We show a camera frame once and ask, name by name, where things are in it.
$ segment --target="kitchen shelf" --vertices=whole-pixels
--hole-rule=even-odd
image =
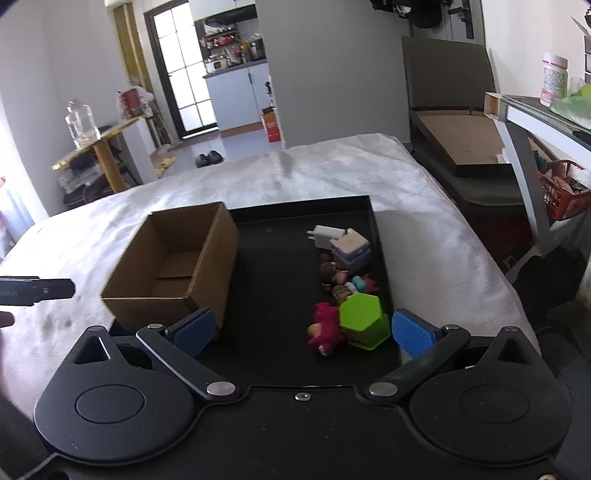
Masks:
[[[226,30],[225,32],[214,33],[212,35],[205,35],[205,39],[206,40],[214,40],[215,38],[227,37],[228,35],[234,35],[235,33],[239,33],[237,28],[234,28],[232,30]]]
[[[240,43],[240,41],[239,40],[232,40],[231,42],[224,43],[224,45],[214,45],[209,50],[214,50],[215,48],[224,48],[224,47],[227,47],[228,45],[232,45],[234,43]]]

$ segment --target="white kitchen cabinet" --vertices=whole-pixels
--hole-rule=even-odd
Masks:
[[[206,79],[206,82],[221,131],[259,121],[248,68],[224,72]]]
[[[248,72],[251,74],[252,90],[255,94],[256,105],[259,112],[271,105],[269,102],[269,95],[267,95],[266,82],[269,81],[269,65],[261,63],[254,67],[248,67]]]
[[[189,0],[189,5],[195,21],[236,8],[234,0]]]
[[[235,1],[236,8],[245,7],[247,5],[254,5],[254,0],[236,0]]]

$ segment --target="doorway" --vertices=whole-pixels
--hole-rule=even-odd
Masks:
[[[216,127],[197,28],[187,0],[145,13],[158,75],[179,138]]]

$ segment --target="white fluffy blanket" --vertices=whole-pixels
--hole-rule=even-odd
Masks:
[[[109,327],[100,292],[139,224],[153,210],[221,200],[228,208],[368,194],[392,299],[429,322],[473,335],[521,327],[537,347],[517,294],[439,184],[398,140],[358,135],[224,162],[127,190],[32,227],[0,275],[71,278],[71,300],[7,307],[0,386],[25,414],[80,334]]]

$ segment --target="red basket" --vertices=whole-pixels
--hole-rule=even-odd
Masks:
[[[548,163],[553,177],[563,180],[569,178],[574,168],[585,170],[581,165],[571,160],[558,160]],[[553,220],[566,220],[589,210],[591,207],[591,192],[569,193],[558,187],[543,173],[538,172],[544,188],[544,201],[548,209],[548,215]]]

